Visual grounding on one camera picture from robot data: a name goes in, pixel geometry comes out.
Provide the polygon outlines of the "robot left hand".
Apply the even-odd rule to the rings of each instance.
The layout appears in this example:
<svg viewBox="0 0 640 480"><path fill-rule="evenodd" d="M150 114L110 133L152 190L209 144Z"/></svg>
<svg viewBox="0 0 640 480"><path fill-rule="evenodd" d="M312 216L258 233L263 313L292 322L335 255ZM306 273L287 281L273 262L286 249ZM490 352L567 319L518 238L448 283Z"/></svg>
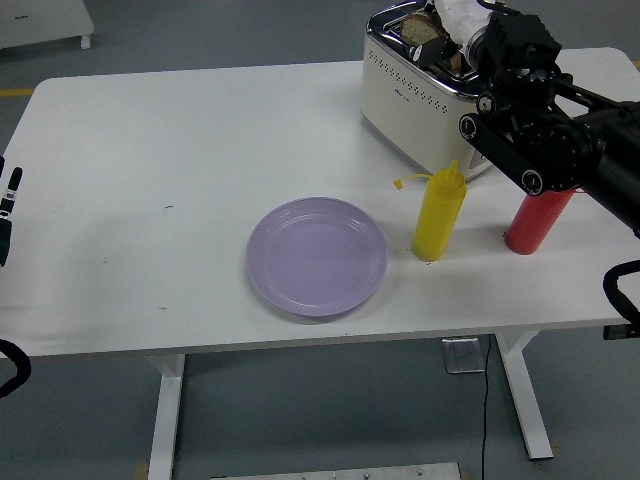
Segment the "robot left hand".
<svg viewBox="0 0 640 480"><path fill-rule="evenodd" d="M11 233L12 222L11 214L15 205L16 195L22 180L23 169L21 167L15 167L11 173L8 181L8 185L4 195L1 198L1 266L6 265L10 245L11 245Z"/></svg>

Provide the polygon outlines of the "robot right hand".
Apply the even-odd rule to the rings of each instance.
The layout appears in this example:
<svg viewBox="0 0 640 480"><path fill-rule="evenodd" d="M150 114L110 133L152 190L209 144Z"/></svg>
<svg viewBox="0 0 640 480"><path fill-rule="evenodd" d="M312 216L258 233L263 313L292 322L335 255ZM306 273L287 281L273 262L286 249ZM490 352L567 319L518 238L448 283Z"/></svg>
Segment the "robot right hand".
<svg viewBox="0 0 640 480"><path fill-rule="evenodd" d="M427 67L448 61L460 52L479 67L490 10L478 1L431 1L410 34L410 61Z"/></svg>

